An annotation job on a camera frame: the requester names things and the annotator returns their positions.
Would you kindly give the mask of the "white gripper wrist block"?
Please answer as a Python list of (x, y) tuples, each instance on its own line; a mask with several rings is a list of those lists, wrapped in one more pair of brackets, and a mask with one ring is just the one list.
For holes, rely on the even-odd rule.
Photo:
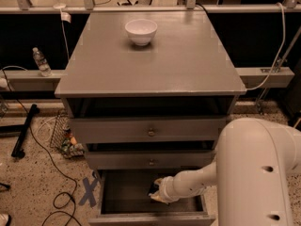
[(158, 178), (154, 181), (156, 185), (159, 185), (158, 194), (150, 194), (150, 198), (157, 202), (172, 203), (177, 202), (180, 197), (174, 189), (174, 178), (167, 176), (165, 178)]

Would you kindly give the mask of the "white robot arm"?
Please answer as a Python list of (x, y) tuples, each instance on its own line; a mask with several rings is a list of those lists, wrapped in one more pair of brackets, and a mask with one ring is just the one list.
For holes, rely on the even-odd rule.
[(214, 162), (155, 180), (150, 197), (172, 203), (216, 186), (219, 226), (293, 226), (287, 175), (300, 166), (301, 131), (241, 118), (222, 130)]

